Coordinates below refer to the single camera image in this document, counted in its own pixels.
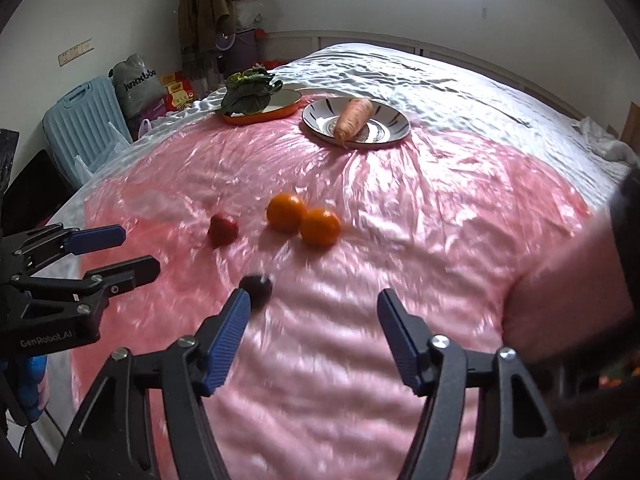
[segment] orange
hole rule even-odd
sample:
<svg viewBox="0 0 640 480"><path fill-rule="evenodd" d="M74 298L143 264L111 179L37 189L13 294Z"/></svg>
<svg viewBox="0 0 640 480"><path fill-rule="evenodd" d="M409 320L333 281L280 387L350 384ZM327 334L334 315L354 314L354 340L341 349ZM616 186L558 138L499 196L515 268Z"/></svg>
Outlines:
<svg viewBox="0 0 640 480"><path fill-rule="evenodd" d="M286 234L297 233L305 215L305 203L299 197L287 193L273 197L267 208L267 220L271 227Z"/></svg>
<svg viewBox="0 0 640 480"><path fill-rule="evenodd" d="M326 209L312 209L300 224L300 235L311 246L332 246L340 236L340 219Z"/></svg>

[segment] orange plate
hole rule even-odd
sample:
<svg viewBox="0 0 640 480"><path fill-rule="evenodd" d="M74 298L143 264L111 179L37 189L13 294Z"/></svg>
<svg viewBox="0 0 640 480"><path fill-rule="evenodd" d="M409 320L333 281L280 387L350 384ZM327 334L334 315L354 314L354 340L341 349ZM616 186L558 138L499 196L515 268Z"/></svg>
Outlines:
<svg viewBox="0 0 640 480"><path fill-rule="evenodd" d="M289 117L298 110L302 94L296 90L280 90L271 96L269 105L259 114L253 115L222 115L225 123L233 126L247 126L248 124L265 123L276 119Z"/></svg>

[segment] pink plastic sheet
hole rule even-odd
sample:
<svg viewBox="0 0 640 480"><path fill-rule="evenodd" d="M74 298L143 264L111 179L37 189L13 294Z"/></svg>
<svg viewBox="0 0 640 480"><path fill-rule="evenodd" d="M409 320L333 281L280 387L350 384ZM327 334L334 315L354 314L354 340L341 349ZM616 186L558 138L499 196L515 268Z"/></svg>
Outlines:
<svg viewBox="0 0 640 480"><path fill-rule="evenodd" d="M295 192L337 212L340 241L308 249L266 225L271 196ZM239 218L229 248L207 243L209 218ZM293 117L231 128L217 117L185 128L87 199L86 227L119 223L126 243L83 270L152 254L162 274L111 302L99 343L72 353L76 402L110 352L165 348L219 312L244 274L276 281L227 384L206 399L234 480L398 476L422 409L402 386L376 318L394 288L407 310L466 348L501 345L504 299L529 259L579 230L582 198L537 159L464 132L415 126L401 146L329 147ZM476 396L467 399L452 478L465 477ZM158 396L156 446L175 472Z"/></svg>

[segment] striped plate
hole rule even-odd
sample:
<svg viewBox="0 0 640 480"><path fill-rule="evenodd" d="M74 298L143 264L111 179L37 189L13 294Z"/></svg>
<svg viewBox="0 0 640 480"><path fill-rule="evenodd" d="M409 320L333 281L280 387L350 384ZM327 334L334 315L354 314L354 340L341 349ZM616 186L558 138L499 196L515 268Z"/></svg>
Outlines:
<svg viewBox="0 0 640 480"><path fill-rule="evenodd" d="M341 146L334 139L334 128L340 113L351 99L328 97L311 103L302 112L305 124L321 139ZM360 133L345 145L356 150L386 148L404 139L411 132L408 119L391 106L373 101L376 110Z"/></svg>

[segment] fan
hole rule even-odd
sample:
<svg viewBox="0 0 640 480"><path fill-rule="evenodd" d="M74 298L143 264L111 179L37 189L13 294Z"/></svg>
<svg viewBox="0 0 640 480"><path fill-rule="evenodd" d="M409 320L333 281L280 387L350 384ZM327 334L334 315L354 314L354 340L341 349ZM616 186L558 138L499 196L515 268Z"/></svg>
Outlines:
<svg viewBox="0 0 640 480"><path fill-rule="evenodd" d="M219 32L216 34L216 49L218 50L222 50L223 52L225 50L229 50L232 46L234 46L234 43L236 42L236 34L222 34L222 32Z"/></svg>

